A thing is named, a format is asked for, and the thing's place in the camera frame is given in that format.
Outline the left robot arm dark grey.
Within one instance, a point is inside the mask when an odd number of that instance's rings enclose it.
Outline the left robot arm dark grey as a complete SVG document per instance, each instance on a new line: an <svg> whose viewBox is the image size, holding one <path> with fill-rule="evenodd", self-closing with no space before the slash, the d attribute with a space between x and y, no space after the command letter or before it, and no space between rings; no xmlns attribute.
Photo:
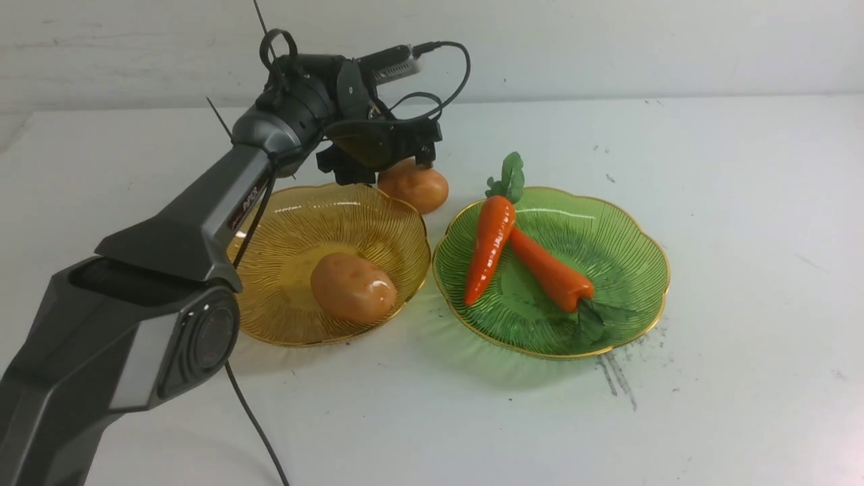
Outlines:
<svg viewBox="0 0 864 486"><path fill-rule="evenodd" d="M24 344L2 377L3 485L82 485L100 439L127 413L149 411L216 375L240 332L242 289L227 250L251 235L275 180L324 140L320 170L370 184L404 158L434 160L444 102L397 119L377 87L412 53L358 59L272 57L269 77L229 133L232 147L185 191L108 235L94 256L53 275Z"/></svg>

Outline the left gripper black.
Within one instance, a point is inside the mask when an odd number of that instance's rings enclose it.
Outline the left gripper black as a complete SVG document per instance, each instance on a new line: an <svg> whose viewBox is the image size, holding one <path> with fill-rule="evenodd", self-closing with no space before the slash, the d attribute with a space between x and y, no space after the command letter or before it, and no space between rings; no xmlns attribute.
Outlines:
<svg viewBox="0 0 864 486"><path fill-rule="evenodd" d="M414 92L408 98L423 97L436 104L434 114L414 119L398 119L392 108L377 96L377 87L359 67L364 89L377 115L368 113L360 119L344 117L324 129L329 148L316 155L321 172L333 174L340 186L373 185L379 174L407 158L418 166L432 168L436 160L436 144L442 141L440 126L443 101L435 94Z"/></svg>

